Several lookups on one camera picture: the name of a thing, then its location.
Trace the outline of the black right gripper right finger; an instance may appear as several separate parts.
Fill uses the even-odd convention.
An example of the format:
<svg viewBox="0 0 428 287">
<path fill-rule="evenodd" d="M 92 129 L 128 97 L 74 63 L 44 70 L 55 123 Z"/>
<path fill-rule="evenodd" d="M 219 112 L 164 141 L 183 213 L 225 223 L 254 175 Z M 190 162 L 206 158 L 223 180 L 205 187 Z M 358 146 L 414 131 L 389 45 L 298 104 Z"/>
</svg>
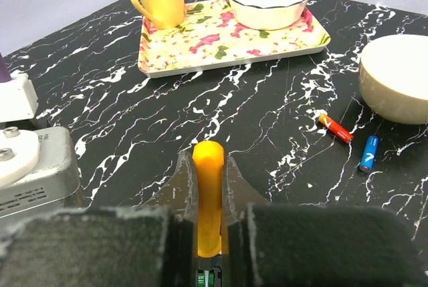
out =
<svg viewBox="0 0 428 287">
<path fill-rule="evenodd" d="M 224 286 L 423 286 L 404 221 L 379 207 L 270 203 L 223 169 Z"/>
</svg>

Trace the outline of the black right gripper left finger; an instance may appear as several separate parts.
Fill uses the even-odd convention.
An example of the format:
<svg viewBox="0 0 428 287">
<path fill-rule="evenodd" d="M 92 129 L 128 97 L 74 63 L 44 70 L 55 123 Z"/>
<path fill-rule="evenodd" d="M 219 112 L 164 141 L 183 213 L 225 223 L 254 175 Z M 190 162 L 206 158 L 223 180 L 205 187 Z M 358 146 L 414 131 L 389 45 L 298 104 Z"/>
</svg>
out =
<svg viewBox="0 0 428 287">
<path fill-rule="evenodd" d="M 191 155 L 144 205 L 59 209 L 1 234 L 2 286 L 195 286 L 197 177 Z"/>
</svg>

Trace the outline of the light blue battery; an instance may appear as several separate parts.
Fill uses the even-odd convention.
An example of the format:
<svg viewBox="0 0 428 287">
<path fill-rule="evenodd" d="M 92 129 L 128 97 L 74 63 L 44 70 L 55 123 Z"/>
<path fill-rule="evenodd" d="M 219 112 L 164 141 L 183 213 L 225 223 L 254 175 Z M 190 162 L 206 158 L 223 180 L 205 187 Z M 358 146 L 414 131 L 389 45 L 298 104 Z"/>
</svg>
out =
<svg viewBox="0 0 428 287">
<path fill-rule="evenodd" d="M 362 172 L 368 173 L 373 166 L 375 161 L 377 147 L 379 145 L 379 138 L 375 135 L 367 138 L 364 151 L 360 160 L 359 169 Z"/>
</svg>

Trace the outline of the red orange battery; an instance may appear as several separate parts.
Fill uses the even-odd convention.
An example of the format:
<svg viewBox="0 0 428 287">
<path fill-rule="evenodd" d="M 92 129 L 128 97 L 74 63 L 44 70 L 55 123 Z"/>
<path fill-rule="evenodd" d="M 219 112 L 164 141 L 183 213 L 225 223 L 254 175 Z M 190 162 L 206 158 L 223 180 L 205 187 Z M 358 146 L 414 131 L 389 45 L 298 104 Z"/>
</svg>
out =
<svg viewBox="0 0 428 287">
<path fill-rule="evenodd" d="M 353 136 L 340 124 L 335 122 L 326 114 L 321 114 L 318 121 L 322 123 L 328 130 L 333 132 L 338 138 L 343 140 L 345 143 L 349 143 Z"/>
</svg>

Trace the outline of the black remote control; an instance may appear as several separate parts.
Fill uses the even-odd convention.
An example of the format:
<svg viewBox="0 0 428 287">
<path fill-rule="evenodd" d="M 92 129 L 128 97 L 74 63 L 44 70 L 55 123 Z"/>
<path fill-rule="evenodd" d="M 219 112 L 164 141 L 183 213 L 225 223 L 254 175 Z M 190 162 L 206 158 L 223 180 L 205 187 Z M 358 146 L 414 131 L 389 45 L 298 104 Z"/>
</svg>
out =
<svg viewBox="0 0 428 287">
<path fill-rule="evenodd" d="M 222 287 L 222 278 L 221 254 L 211 258 L 198 257 L 197 287 Z"/>
</svg>

